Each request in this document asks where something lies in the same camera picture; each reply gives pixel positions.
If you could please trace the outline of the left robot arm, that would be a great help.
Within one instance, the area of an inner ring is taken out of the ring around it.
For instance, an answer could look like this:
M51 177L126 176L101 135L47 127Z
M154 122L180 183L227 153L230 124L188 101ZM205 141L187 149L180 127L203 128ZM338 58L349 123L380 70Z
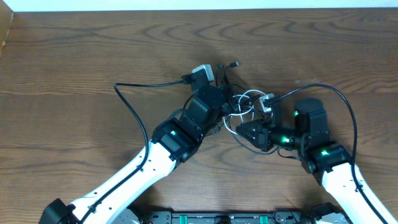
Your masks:
M229 85L205 85L194 91L179 118L159 124L145 135L142 151L105 183L69 205L59 198L43 211L40 223L112 223L146 189L168 176L197 152L236 99Z

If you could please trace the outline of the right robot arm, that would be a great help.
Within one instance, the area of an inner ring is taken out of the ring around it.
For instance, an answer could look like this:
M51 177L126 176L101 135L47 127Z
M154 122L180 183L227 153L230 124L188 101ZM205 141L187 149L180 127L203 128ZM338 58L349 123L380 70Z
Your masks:
M353 156L330 137L326 111L316 98L294 106L294 126L284 126L278 112L236 127L236 132L262 151L274 146L296 150L302 167L340 205L351 223L396 223L364 180Z

